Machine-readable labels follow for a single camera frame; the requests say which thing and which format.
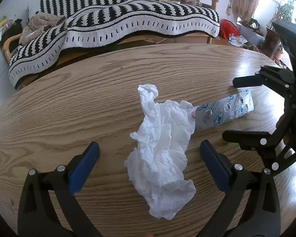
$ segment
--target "wooden table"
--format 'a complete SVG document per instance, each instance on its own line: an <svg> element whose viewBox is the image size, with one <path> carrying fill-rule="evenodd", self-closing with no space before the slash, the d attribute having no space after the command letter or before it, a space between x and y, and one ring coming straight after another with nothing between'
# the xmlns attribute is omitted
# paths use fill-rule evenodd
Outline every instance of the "wooden table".
<svg viewBox="0 0 296 237"><path fill-rule="evenodd" d="M81 154L91 141L101 157L76 199L103 236L195 236L223 199L199 155L209 139L232 163L261 171L255 152L222 140L226 129L273 131L283 113L283 98L266 87L251 88L253 113L191 137L185 179L196 195L174 220L149 215L145 199L128 181L124 160L137 146L129 134L143 121L137 87L158 87L157 102L187 100L194 105L237 93L236 76L275 64L265 55L237 47L160 44L99 55L59 69L17 92L0 107L0 213L16 231L18 204L29 169L54 170ZM296 217L296 163L275 177L282 231ZM63 225L64 215L53 197ZM248 192L231 227L244 209Z"/></svg>

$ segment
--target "black and white striped blanket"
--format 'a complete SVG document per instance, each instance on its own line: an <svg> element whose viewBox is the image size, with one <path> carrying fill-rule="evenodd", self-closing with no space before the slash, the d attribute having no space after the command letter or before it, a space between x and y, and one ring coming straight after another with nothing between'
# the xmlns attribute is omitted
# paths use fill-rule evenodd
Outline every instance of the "black and white striped blanket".
<svg viewBox="0 0 296 237"><path fill-rule="evenodd" d="M38 11L66 15L66 21L32 40L10 61L9 77L17 88L24 77L57 63L68 48L98 48L140 31L168 38L202 31L219 33L219 17L212 9L158 0L38 0L29 16Z"/></svg>

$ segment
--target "flower pot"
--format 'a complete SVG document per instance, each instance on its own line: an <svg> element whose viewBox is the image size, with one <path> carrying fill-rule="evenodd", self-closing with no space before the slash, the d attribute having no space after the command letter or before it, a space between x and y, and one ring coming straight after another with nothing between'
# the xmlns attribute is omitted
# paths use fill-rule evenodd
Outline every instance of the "flower pot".
<svg viewBox="0 0 296 237"><path fill-rule="evenodd" d="M280 45L280 42L280 37L274 31L267 28L265 41L261 51L270 59L272 59L278 46Z"/></svg>
<svg viewBox="0 0 296 237"><path fill-rule="evenodd" d="M282 55L283 55L282 51L276 50L276 52L273 55L273 58L279 61L281 59Z"/></svg>

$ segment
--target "plastic bag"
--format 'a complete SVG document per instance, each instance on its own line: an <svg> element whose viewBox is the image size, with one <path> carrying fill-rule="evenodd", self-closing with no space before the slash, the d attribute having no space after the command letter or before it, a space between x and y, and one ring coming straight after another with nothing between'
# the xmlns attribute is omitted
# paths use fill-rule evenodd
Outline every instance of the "plastic bag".
<svg viewBox="0 0 296 237"><path fill-rule="evenodd" d="M223 20L220 24L220 33L223 36L223 38L229 40L229 37L234 35L238 36L240 35L237 27L229 20Z"/></svg>

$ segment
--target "crumpled white tissue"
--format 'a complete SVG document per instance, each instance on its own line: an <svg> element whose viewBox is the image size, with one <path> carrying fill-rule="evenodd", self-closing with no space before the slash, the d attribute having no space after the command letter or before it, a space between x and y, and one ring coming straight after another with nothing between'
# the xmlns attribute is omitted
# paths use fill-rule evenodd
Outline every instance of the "crumpled white tissue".
<svg viewBox="0 0 296 237"><path fill-rule="evenodd" d="M155 85L139 85L144 121L130 137L138 147L130 153L125 166L129 180L150 206L156 217L173 219L194 196L193 181L184 180L185 151L195 129L193 105L187 101L155 103Z"/></svg>

